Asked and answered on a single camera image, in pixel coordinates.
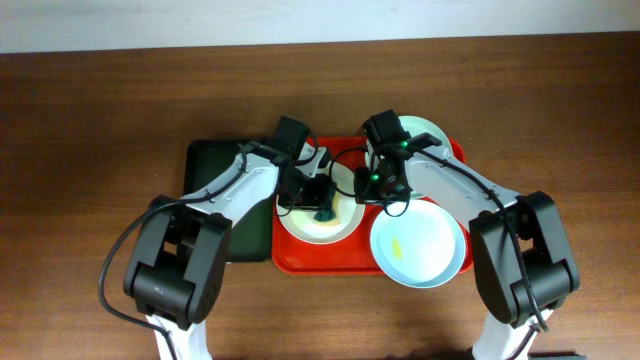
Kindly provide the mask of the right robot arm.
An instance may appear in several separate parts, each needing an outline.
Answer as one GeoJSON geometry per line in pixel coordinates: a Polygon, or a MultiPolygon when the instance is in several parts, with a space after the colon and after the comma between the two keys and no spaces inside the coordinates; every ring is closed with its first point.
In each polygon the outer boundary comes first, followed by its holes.
{"type": "Polygon", "coordinates": [[[547,319],[580,287],[579,270],[552,198],[502,188],[456,159],[437,137],[371,135],[368,168],[356,172],[359,203],[409,206],[415,190],[466,226],[475,281],[488,310],[474,359],[525,359],[547,319]]]}

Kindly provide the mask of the green yellow sponge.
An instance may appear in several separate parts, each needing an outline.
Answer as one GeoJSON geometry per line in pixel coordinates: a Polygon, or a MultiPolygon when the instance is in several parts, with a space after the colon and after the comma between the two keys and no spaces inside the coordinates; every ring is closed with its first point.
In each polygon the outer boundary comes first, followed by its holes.
{"type": "Polygon", "coordinates": [[[339,196],[333,188],[330,188],[324,200],[318,206],[314,220],[320,223],[333,221],[337,217],[337,201],[339,196]]]}

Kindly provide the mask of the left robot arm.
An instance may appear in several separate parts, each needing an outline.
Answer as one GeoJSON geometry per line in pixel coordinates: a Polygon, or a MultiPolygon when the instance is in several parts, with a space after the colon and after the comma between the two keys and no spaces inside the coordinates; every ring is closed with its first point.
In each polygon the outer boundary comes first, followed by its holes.
{"type": "Polygon", "coordinates": [[[123,287],[154,331],[163,359],[207,359],[205,319],[221,288],[232,229],[273,195],[291,199],[327,166],[327,148],[250,141],[203,188],[160,195],[128,231],[139,233],[123,287]]]}

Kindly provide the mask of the white plate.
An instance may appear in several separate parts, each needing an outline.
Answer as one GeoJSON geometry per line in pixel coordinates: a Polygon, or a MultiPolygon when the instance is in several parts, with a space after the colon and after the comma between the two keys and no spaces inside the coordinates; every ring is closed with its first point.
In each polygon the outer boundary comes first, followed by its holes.
{"type": "Polygon", "coordinates": [[[285,229],[295,238],[310,244],[331,244],[350,235],[363,219],[365,206],[346,196],[346,193],[354,192],[354,174],[342,164],[329,163],[321,170],[320,174],[326,174],[334,183],[337,201],[337,217],[333,221],[320,223],[314,220],[317,210],[292,210],[285,209],[277,204],[276,214],[285,229]]]}

